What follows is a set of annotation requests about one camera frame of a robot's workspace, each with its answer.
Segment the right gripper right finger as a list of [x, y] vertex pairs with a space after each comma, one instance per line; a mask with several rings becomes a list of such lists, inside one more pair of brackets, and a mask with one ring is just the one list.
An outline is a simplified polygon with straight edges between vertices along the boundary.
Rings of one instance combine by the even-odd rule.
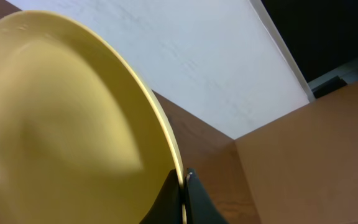
[[185, 208], [188, 224], [228, 224], [191, 168], [187, 169], [185, 179]]

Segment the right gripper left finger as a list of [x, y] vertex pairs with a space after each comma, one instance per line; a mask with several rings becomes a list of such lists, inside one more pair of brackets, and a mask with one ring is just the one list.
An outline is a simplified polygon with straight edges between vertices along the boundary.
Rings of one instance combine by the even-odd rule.
[[176, 170], [171, 170], [154, 204], [140, 224], [182, 224], [181, 188]]

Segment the yellow plate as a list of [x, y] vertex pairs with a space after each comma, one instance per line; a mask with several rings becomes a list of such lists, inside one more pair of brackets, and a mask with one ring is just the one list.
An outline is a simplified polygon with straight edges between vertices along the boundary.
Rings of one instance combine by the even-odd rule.
[[0, 223], [140, 223], [178, 145], [100, 36], [48, 11], [0, 19]]

